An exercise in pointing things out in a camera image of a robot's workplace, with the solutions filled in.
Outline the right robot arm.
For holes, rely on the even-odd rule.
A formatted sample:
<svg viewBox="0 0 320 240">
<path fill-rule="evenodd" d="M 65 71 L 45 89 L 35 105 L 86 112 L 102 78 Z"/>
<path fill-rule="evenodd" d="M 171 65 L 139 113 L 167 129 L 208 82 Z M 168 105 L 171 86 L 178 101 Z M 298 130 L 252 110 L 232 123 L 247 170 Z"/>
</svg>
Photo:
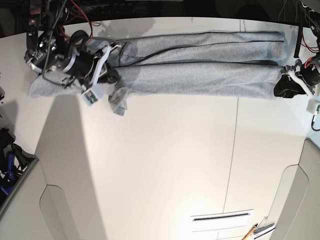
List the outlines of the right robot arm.
<svg viewBox="0 0 320 240">
<path fill-rule="evenodd" d="M 41 2 L 39 17 L 27 31 L 25 62 L 45 81 L 63 88 L 76 81 L 84 89 L 97 83 L 117 83 L 119 75 L 108 58 L 120 45 L 106 42 L 94 48 L 90 46 L 93 34 L 84 30 L 68 36 L 64 24 L 70 13 L 65 0 Z"/>
</svg>

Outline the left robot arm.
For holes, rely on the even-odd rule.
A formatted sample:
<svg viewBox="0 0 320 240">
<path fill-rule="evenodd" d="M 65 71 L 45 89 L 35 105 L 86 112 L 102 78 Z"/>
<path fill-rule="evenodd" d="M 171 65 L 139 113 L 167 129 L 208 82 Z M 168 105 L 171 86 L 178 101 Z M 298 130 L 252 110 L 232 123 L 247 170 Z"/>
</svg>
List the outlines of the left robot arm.
<svg viewBox="0 0 320 240">
<path fill-rule="evenodd" d="M 320 2 L 318 0 L 298 0 L 296 2 L 298 33 L 293 57 L 294 65 L 286 65 L 281 71 L 281 78 L 276 83 L 273 94 L 278 98 L 291 99 L 296 95 L 315 97 L 320 86 Z M 304 36 L 304 27 L 308 24 L 316 37 L 316 46 L 310 46 Z M 299 57 L 301 47 L 313 55 L 302 61 Z"/>
</svg>

